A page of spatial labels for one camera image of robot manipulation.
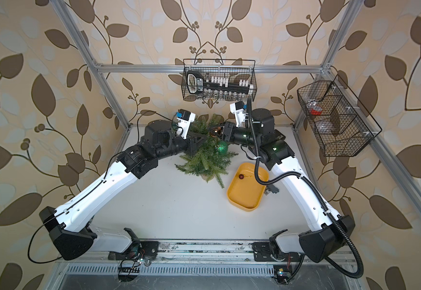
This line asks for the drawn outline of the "copper shiny ball ornament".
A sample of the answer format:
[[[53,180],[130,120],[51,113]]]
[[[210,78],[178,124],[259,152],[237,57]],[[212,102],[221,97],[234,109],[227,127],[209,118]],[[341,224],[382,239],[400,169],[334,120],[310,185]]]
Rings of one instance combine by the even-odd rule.
[[[210,135],[215,138],[221,138],[221,134],[222,134],[221,132],[222,132],[222,129],[219,126],[210,128],[210,131],[209,131]]]

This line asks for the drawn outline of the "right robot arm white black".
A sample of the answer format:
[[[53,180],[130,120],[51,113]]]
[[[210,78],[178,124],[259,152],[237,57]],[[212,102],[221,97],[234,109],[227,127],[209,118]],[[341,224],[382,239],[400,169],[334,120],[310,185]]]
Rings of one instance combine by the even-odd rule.
[[[261,164],[275,174],[271,180],[261,177],[256,182],[271,186],[280,182],[293,197],[304,215],[309,230],[289,234],[279,232],[272,236],[275,251],[298,252],[313,262],[332,262],[329,257],[343,246],[348,246],[357,262],[360,255],[350,239],[355,222],[349,215],[341,215],[321,195],[302,170],[295,152],[285,141],[285,135],[275,128],[275,120],[267,109],[231,107],[234,122],[224,122],[212,132],[223,141],[248,148],[254,155],[258,171]]]

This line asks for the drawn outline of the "green glitter ball ornament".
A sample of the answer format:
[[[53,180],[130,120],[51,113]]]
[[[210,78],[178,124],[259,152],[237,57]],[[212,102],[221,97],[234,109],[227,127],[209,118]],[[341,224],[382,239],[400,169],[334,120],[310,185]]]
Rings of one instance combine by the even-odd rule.
[[[226,155],[228,152],[228,144],[225,141],[219,141],[215,149],[219,155]]]

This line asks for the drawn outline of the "small artificial christmas tree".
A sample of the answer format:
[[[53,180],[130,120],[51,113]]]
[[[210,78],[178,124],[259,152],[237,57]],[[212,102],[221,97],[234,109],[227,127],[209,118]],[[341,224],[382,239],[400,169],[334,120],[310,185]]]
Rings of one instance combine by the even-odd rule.
[[[186,175],[199,176],[206,182],[216,180],[219,186],[224,188],[225,185],[222,176],[228,174],[227,167],[231,164],[232,158],[238,154],[229,149],[226,155],[219,155],[217,153],[215,146],[221,140],[212,137],[209,129],[222,122],[224,122],[223,116],[214,114],[208,119],[201,116],[198,120],[191,123],[189,132],[206,134],[208,139],[193,156],[188,154],[181,155],[180,158],[185,163],[177,164],[175,167],[178,171]]]

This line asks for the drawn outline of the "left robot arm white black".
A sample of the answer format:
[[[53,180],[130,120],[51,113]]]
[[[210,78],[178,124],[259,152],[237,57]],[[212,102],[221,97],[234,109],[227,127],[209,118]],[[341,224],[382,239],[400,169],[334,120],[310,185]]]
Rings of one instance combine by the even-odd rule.
[[[180,153],[194,154],[207,135],[175,133],[172,123],[156,120],[146,126],[139,142],[124,150],[95,182],[76,197],[57,207],[46,207],[40,218],[60,256],[71,261],[89,251],[108,251],[128,255],[140,247],[132,229],[108,230],[92,226],[93,217],[118,193],[159,165],[159,160]]]

